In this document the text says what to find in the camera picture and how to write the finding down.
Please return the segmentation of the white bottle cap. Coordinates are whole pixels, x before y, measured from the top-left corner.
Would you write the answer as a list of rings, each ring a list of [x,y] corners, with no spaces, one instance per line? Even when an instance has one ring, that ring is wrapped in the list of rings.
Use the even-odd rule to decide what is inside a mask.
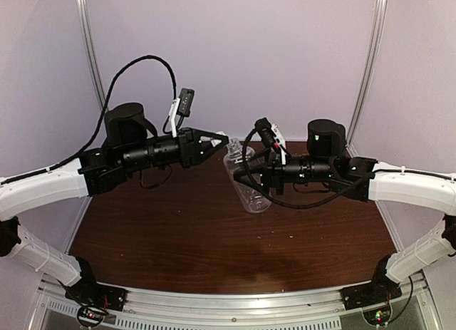
[[[218,135],[222,135],[222,136],[226,136],[225,132],[223,132],[223,131],[218,131],[217,134]],[[212,138],[210,140],[210,142],[211,142],[212,147],[215,147],[215,146],[217,146],[217,145],[219,145],[221,143],[221,140],[218,140],[216,138]]]

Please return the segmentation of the large clear plastic bottle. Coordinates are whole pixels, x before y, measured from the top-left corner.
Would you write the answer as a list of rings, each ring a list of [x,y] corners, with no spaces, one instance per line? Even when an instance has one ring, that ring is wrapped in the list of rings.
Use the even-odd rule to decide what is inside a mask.
[[[230,139],[226,148],[227,154],[224,156],[223,163],[243,208],[252,214],[265,212],[271,206],[271,202],[260,192],[250,186],[235,181],[233,178],[233,174],[243,168],[242,144],[239,139]]]

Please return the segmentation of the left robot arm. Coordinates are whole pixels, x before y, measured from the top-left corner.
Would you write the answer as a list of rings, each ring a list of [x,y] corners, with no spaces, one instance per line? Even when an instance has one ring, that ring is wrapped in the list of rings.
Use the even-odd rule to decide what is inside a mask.
[[[109,110],[104,123],[107,138],[101,147],[84,150],[58,168],[45,167],[1,182],[1,256],[54,277],[71,297],[87,304],[96,304],[103,296],[90,264],[35,237],[21,225],[19,214],[61,200],[110,192],[148,168],[200,165],[229,142],[224,133],[194,128],[173,128],[171,134],[159,136],[137,102]]]

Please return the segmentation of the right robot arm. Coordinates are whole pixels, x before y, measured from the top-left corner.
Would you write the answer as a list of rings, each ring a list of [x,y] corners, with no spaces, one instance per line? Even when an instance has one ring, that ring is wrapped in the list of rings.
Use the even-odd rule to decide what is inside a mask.
[[[257,120],[247,135],[242,152],[252,136],[258,134],[264,149],[258,154],[263,163],[253,165],[246,156],[234,171],[236,182],[251,187],[275,205],[309,210],[338,197],[362,202],[389,201],[441,211],[444,216],[427,234],[402,251],[379,261],[371,281],[357,294],[371,302],[394,297],[395,290],[412,274],[445,256],[455,255],[455,174],[414,170],[389,165],[372,158],[351,157],[346,153],[346,129],[328,119],[316,119],[307,126],[307,154],[293,156],[286,149],[278,130],[266,118]],[[286,184],[320,182],[330,197],[309,204],[295,205],[275,199]]]

